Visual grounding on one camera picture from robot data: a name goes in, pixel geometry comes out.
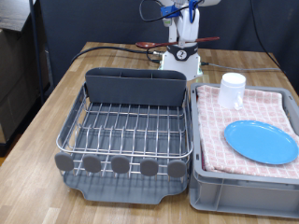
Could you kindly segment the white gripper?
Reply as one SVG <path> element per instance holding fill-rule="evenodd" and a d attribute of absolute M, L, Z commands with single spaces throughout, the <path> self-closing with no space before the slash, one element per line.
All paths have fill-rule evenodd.
<path fill-rule="evenodd" d="M 189 11 L 183 9 L 178 17 L 178 45 L 181 48 L 187 46 L 187 42 L 192 42 L 198 37 L 200 12 L 198 9 Z"/>

